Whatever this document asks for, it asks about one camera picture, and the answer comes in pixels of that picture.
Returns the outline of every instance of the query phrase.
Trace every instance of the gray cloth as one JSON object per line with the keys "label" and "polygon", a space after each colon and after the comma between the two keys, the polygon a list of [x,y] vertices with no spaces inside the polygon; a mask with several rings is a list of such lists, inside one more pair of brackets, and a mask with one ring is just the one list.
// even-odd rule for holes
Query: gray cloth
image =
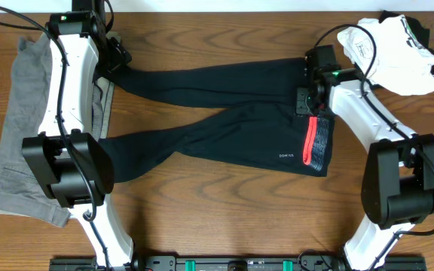
{"label": "gray cloth", "polygon": [[[21,154],[23,138],[38,134],[50,80],[51,51],[47,37],[43,35],[35,43],[20,38],[0,141],[0,214],[25,215],[63,227],[70,216],[68,210],[43,194]],[[95,87],[93,92],[92,136],[95,139],[106,137],[114,87],[105,79],[98,84],[102,91]]]}

